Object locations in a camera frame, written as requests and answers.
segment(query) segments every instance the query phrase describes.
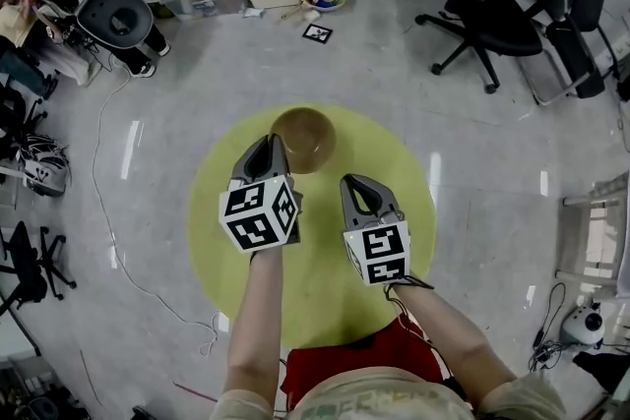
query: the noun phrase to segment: helmet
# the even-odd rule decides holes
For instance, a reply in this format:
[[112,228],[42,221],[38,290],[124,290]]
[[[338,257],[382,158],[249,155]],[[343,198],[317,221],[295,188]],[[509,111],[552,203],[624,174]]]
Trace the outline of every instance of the helmet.
[[27,187],[42,196],[60,197],[66,191],[70,164],[63,148],[47,135],[26,134],[20,145]]

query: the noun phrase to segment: white cable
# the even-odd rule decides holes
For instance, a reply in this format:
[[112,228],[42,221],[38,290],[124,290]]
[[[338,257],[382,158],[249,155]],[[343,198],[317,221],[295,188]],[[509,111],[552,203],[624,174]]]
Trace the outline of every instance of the white cable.
[[[116,260],[118,261],[118,264],[120,265],[122,270],[125,272],[125,276],[131,282],[131,284],[134,287],[136,287],[138,290],[140,290],[141,292],[144,292],[145,294],[148,294],[149,296],[155,297],[162,304],[162,306],[166,310],[168,310],[171,314],[173,314],[183,324],[189,324],[189,325],[192,325],[192,326],[200,326],[202,328],[205,328],[205,329],[209,330],[212,333],[212,335],[213,335],[212,339],[210,341],[207,341],[207,342],[205,342],[205,343],[203,343],[203,344],[201,344],[199,346],[199,353],[202,356],[207,358],[207,357],[210,356],[210,352],[212,351],[215,342],[219,338],[219,333],[215,329],[215,322],[216,322],[217,316],[219,315],[220,312],[215,312],[213,314],[211,322],[210,322],[209,325],[205,324],[203,322],[189,322],[189,321],[186,321],[179,314],[177,314],[177,312],[175,312],[172,308],[170,308],[161,297],[159,297],[154,292],[151,292],[150,290],[147,290],[147,289],[141,287],[140,285],[138,285],[131,278],[129,272],[125,268],[125,264],[120,260],[120,256],[118,256],[118,248],[116,247],[116,238],[114,236],[114,233],[113,233],[113,230],[112,230],[112,227],[111,227],[111,221],[109,220],[109,216],[107,215],[107,212],[105,210],[105,204],[103,203],[102,195],[100,194],[100,189],[98,188],[98,184],[96,183],[95,165],[96,165],[96,155],[98,154],[98,147],[100,146],[100,123],[101,123],[101,118],[102,118],[102,112],[103,112],[103,110],[105,110],[105,106],[110,101],[110,99],[115,94],[117,94],[119,91],[121,91],[123,88],[125,88],[129,84],[129,82],[131,81],[131,73],[129,73],[129,71],[127,71],[127,74],[128,74],[128,76],[127,76],[126,81],[122,85],[120,85],[116,90],[112,91],[109,94],[109,96],[107,97],[107,99],[103,103],[102,107],[100,108],[100,112],[98,113],[98,128],[97,128],[97,133],[96,133],[96,146],[94,147],[94,156],[92,157],[92,181],[94,183],[94,188],[96,189],[96,195],[98,196],[98,202],[100,203],[100,208],[102,209],[102,214],[104,215],[105,221],[107,222],[107,230],[109,231],[109,236],[111,237],[111,243],[112,243],[112,247],[114,249],[114,254],[116,255]],[[204,348],[206,346],[208,347],[208,351],[204,352]]]

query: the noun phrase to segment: concrete floor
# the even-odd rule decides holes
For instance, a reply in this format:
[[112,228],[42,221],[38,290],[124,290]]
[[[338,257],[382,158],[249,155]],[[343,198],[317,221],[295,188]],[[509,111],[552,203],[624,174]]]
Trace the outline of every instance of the concrete floor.
[[[95,169],[134,280],[186,320],[209,323],[216,307],[191,271],[184,237],[197,167],[216,139],[253,113],[291,102],[337,103],[389,128],[422,163],[438,220],[429,281],[485,331],[515,372],[526,373],[554,283],[558,198],[621,173],[630,155],[609,94],[538,107],[516,62],[496,55],[503,86],[493,96],[484,94],[486,77],[471,53],[432,76],[430,65],[459,42],[413,18],[443,2],[352,0],[320,21],[334,30],[326,45],[301,38],[304,26],[276,23],[273,12],[262,20],[162,24],[172,50],[154,77],[110,100]],[[64,83],[45,105],[50,117],[42,131],[69,145],[72,185],[60,200],[23,190],[18,212],[0,212],[0,222],[22,218],[65,233],[65,267],[79,288],[18,316],[95,418],[124,419],[145,404],[159,420],[203,419],[212,404],[172,382],[217,397],[227,334],[220,332],[210,358],[199,356],[208,332],[182,325],[129,284],[112,257],[92,183],[96,117],[125,77],[114,69],[87,89]],[[11,281],[0,278],[3,292]],[[569,418],[600,394],[568,360],[551,377]]]

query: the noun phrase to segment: yellow mat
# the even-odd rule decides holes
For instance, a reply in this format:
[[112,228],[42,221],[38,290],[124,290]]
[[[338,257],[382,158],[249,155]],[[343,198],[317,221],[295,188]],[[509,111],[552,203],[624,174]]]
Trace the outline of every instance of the yellow mat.
[[304,195],[301,242],[284,247],[283,344],[289,348],[349,343],[394,320],[381,286],[366,287],[347,259],[339,183],[347,173],[389,186],[411,233],[411,269],[428,274],[435,243],[435,212],[424,172],[413,154],[371,119],[334,105],[292,104],[266,110],[233,127],[202,163],[190,191],[187,239],[193,269],[206,293],[231,319],[247,280],[249,256],[232,246],[219,225],[219,194],[234,162],[287,109],[306,106],[326,114],[337,147],[323,168],[293,175]]

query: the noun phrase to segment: brown bowl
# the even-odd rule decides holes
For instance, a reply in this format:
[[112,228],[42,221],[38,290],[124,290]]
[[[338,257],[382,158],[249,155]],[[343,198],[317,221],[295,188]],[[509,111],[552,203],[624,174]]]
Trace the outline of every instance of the brown bowl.
[[292,173],[319,170],[335,150],[335,127],[324,114],[298,107],[282,114],[271,133],[283,139],[288,166]]

